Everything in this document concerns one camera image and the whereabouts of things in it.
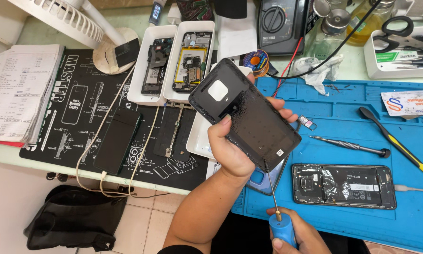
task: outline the black bag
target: black bag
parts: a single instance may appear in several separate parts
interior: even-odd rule
[[[124,212],[127,197],[109,198],[100,192],[60,185],[48,193],[45,204],[23,231],[29,250],[94,247],[112,250],[114,232]]]

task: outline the white desk fan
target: white desk fan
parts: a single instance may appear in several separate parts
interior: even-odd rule
[[[106,74],[128,70],[135,61],[112,72],[105,57],[106,51],[136,39],[130,28],[114,28],[88,0],[8,0],[20,9],[42,20],[60,32],[94,49],[94,65]],[[78,9],[82,7],[91,17]]]

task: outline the blue silicone repair mat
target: blue silicone repair mat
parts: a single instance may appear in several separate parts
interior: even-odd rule
[[[271,96],[277,82],[261,77],[257,87],[264,95]],[[291,153],[275,192],[277,204],[297,211],[317,230],[423,252],[423,192],[396,192],[398,206],[395,210],[296,204],[293,201],[293,163],[385,165],[391,169],[395,184],[423,188],[423,172],[382,136],[373,121],[361,119],[357,113],[361,106],[370,109],[384,127],[423,162],[423,117],[412,120],[390,117],[380,95],[381,92],[423,90],[423,84],[354,80],[326,80],[324,84],[333,84],[338,90],[325,87],[329,92],[325,97],[306,85],[303,79],[287,79],[277,93],[278,99],[286,101],[286,108],[299,116],[303,114],[317,125],[314,131],[301,126],[302,141]],[[376,154],[337,147],[309,136],[344,140],[375,149],[388,148],[392,155],[383,159]],[[244,188],[232,211],[267,220],[265,210],[271,207],[274,207],[272,196]]]

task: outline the white plastic box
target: white plastic box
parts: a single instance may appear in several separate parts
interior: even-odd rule
[[[149,53],[149,46],[153,45],[155,39],[162,38],[174,38],[177,31],[177,26],[155,26],[149,27],[145,30],[144,38],[142,40],[141,49],[139,50],[138,60],[136,61],[135,71],[133,72],[133,77],[131,78],[131,84],[128,91],[128,100],[135,102],[140,105],[147,106],[163,106],[166,103],[166,98],[163,96],[163,90],[167,86],[172,84],[169,79],[164,78],[163,87],[161,88],[160,95],[157,96],[147,96],[141,94],[142,84],[144,82],[145,73],[147,71],[147,57]],[[172,55],[169,56],[166,74],[169,71],[169,63],[176,62],[176,59],[172,58]]]
[[[180,57],[181,44],[183,42],[183,36],[187,32],[212,32],[210,45],[208,47],[208,58],[207,65],[205,67],[205,75],[209,72],[211,55],[213,53],[214,44],[214,22],[213,21],[184,21],[178,26],[177,33],[175,35],[174,44],[171,49],[171,55],[169,56],[169,63],[166,72],[166,78],[163,83],[163,95],[166,99],[178,103],[189,103],[189,93],[177,93],[172,89],[175,72],[177,71],[178,59]]]
[[[252,69],[248,67],[238,66],[238,68],[245,76],[252,72]],[[208,128],[210,126],[210,122],[199,112],[196,112],[196,117],[192,123],[188,141],[186,142],[186,150],[188,152],[214,159],[208,141]]]
[[[423,68],[408,70],[392,69],[392,66],[394,65],[392,62],[378,63],[376,61],[375,45],[373,44],[373,37],[376,35],[385,35],[385,33],[383,33],[381,30],[372,32],[370,38],[364,46],[365,65],[367,66],[368,77],[372,79],[423,77]],[[423,35],[423,27],[415,27],[411,36],[414,35]]]

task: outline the sim card tray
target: sim card tray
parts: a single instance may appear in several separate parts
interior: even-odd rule
[[[312,121],[310,121],[309,119],[307,119],[305,116],[301,115],[299,117],[299,121],[301,122],[302,125],[306,126],[307,128],[309,128],[311,131],[315,130],[317,128],[317,125],[314,124]]]

